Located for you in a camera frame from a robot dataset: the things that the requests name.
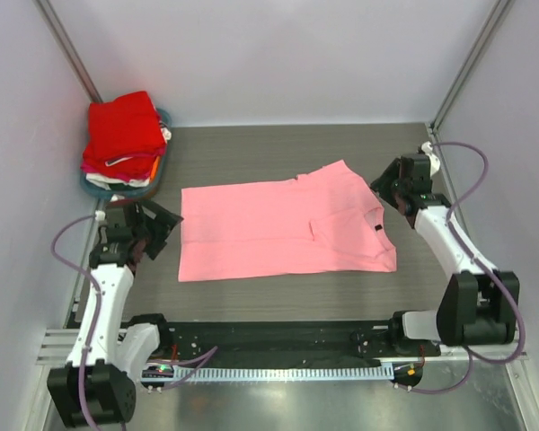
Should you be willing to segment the pink t-shirt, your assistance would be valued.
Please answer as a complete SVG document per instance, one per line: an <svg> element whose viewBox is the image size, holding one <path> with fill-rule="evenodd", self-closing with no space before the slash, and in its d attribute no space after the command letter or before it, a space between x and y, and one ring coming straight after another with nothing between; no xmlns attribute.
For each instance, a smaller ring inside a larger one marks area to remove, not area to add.
<svg viewBox="0 0 539 431"><path fill-rule="evenodd" d="M181 192L181 282L392 273L384 207L344 161L293 179Z"/></svg>

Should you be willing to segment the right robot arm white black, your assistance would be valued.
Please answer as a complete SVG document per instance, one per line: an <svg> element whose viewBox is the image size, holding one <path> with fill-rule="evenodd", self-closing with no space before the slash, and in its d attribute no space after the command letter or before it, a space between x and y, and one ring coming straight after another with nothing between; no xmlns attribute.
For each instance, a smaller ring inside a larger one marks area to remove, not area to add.
<svg viewBox="0 0 539 431"><path fill-rule="evenodd" d="M457 222L452 204L434 192L437 166L432 154L402 155L371 184L424 239L448 281L436 310L396 312L392 329L400 339L448 347L507 345L517 330L519 280L484 258Z"/></svg>

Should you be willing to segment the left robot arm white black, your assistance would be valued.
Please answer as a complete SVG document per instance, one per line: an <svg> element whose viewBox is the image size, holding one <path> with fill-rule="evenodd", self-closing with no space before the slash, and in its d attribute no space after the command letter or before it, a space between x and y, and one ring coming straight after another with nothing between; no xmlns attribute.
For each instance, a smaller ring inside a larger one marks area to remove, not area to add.
<svg viewBox="0 0 539 431"><path fill-rule="evenodd" d="M89 267L52 255L90 284L79 332L63 365L49 371L47 387L68 428L125 426L133 417L136 382L147 360L172 344L160 313L133 317L123 337L122 313L143 257L155 259L182 218L149 199L119 199L91 215L98 241Z"/></svg>

